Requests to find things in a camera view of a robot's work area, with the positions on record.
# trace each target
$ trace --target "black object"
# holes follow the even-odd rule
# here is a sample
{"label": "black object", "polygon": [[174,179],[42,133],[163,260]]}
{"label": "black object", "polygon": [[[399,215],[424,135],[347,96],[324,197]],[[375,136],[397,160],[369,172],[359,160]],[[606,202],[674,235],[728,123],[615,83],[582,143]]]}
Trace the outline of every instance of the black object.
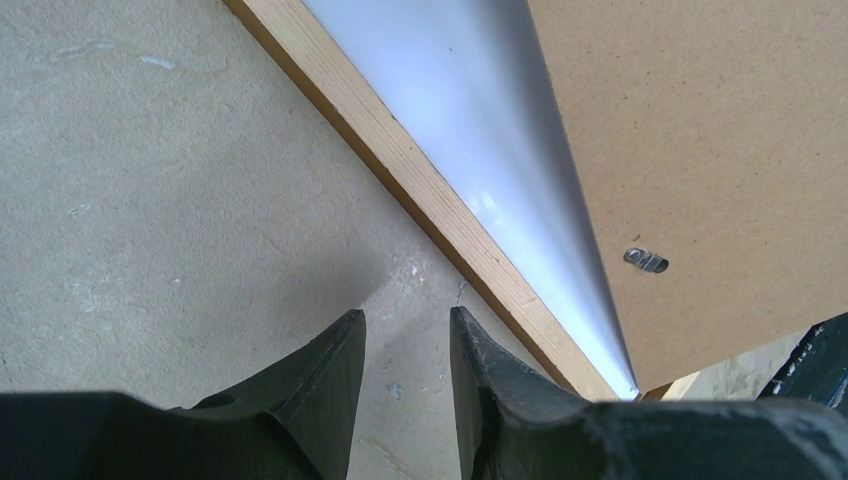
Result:
{"label": "black object", "polygon": [[451,310],[462,480],[848,478],[848,422],[800,401],[586,402]]}
{"label": "black object", "polygon": [[848,415],[848,314],[811,328],[760,398],[803,398]]}
{"label": "black object", "polygon": [[364,359],[365,316],[351,310],[190,410],[118,393],[2,395],[0,476],[341,480]]}

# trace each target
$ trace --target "wooden frame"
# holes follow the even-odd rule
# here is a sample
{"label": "wooden frame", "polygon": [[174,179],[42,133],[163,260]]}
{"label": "wooden frame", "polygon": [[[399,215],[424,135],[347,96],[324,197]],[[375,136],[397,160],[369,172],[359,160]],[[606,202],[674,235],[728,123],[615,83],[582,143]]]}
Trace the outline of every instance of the wooden frame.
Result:
{"label": "wooden frame", "polygon": [[[306,5],[226,3],[551,377],[589,400],[616,399]],[[688,385],[658,395],[680,396]]]}

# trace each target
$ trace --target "gray floor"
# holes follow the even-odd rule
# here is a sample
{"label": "gray floor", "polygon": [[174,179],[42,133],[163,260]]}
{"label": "gray floor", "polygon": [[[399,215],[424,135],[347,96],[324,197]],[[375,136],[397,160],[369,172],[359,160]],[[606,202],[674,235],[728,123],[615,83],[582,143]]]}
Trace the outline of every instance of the gray floor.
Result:
{"label": "gray floor", "polygon": [[350,478],[456,478],[448,309],[536,363],[238,20],[217,0],[13,3],[0,390],[190,406],[364,308]]}

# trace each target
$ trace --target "hole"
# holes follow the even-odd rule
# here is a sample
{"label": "hole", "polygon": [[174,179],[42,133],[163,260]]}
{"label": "hole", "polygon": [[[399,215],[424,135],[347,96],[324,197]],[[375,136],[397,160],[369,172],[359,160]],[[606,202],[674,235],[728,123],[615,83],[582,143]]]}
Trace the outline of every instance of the hole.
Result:
{"label": "hole", "polygon": [[216,393],[215,395],[212,395],[211,397],[206,397],[203,400],[201,400],[200,403],[198,403],[194,408],[192,408],[192,410],[201,410],[201,409],[204,409],[204,408],[224,407],[224,406],[227,406],[227,405],[229,405],[229,404],[231,404],[235,401],[236,401],[236,399],[232,395],[229,395],[229,394],[226,394],[226,393]]}
{"label": "hole", "polygon": [[666,259],[664,259],[664,258],[663,258],[663,259],[660,261],[659,265],[657,265],[657,266],[654,268],[654,273],[662,273],[662,272],[664,272],[664,271],[668,270],[668,265],[669,265],[668,260],[666,260]]}

